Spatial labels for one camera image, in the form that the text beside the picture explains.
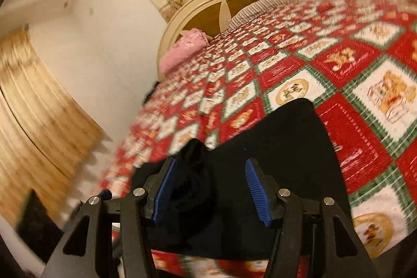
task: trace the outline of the headboard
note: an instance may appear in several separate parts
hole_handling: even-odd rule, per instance
[[[159,60],[181,37],[181,34],[197,27],[209,37],[229,28],[229,19],[245,6],[257,0],[190,0],[171,18],[159,44],[156,67],[158,80],[164,78],[159,71]]]

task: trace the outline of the pink cloth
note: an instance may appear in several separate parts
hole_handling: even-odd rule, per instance
[[[175,66],[207,46],[208,43],[206,34],[203,31],[192,28],[161,58],[159,61],[159,70],[166,75]]]

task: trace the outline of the striped pillow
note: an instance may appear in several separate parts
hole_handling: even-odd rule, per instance
[[[288,4],[289,0],[283,0],[277,3],[275,0],[258,0],[249,4],[240,10],[233,18],[229,21],[229,31],[237,29],[242,24],[255,19],[256,17],[271,11],[272,9]]]

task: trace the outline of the metal screw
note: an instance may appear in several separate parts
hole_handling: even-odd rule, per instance
[[[334,199],[333,199],[333,198],[326,197],[326,198],[324,198],[324,199],[323,199],[323,201],[324,201],[324,203],[325,203],[326,205],[328,205],[328,206],[332,206],[332,205],[334,205]]]
[[[144,188],[137,188],[137,189],[133,190],[133,194],[136,197],[143,196],[145,194],[145,189]]]
[[[100,201],[100,197],[94,196],[94,197],[90,197],[90,199],[88,200],[88,203],[90,205],[96,205],[99,201]]]
[[[279,189],[278,194],[281,197],[289,197],[289,195],[291,194],[291,191],[288,189]]]

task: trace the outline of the red patterned blanket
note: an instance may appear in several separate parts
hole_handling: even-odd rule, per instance
[[[327,128],[355,229],[376,257],[417,226],[416,72],[416,0],[280,7],[216,37],[159,84],[101,186],[123,195],[144,162],[176,153],[191,138],[214,148],[304,97]],[[156,251],[154,258],[158,268],[198,277],[253,277],[266,267]]]

